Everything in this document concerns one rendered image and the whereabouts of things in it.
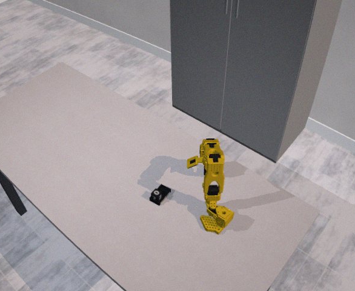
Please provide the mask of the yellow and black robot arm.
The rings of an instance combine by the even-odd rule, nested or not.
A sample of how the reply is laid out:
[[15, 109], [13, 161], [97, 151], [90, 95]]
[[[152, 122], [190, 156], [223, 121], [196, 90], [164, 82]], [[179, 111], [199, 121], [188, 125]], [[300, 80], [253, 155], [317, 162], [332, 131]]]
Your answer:
[[[200, 158], [207, 162], [207, 171], [202, 187], [204, 188], [207, 213], [210, 214], [209, 216], [201, 215], [200, 220], [207, 232], [220, 234], [224, 229], [225, 220], [232, 213], [228, 208], [216, 205], [217, 201], [221, 199], [224, 189], [224, 153], [220, 148], [219, 140], [214, 138], [203, 139], [200, 151]], [[216, 181], [218, 186], [210, 185], [213, 181]]]

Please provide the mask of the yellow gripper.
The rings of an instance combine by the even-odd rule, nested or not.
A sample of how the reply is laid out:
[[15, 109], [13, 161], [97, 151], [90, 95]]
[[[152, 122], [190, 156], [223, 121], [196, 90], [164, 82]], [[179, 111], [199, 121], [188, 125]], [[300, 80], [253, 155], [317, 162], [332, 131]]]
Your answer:
[[198, 165], [198, 163], [203, 163], [205, 166], [205, 170], [207, 171], [207, 162], [203, 158], [198, 158], [198, 156], [194, 156], [192, 158], [187, 159], [187, 168], [194, 167]]

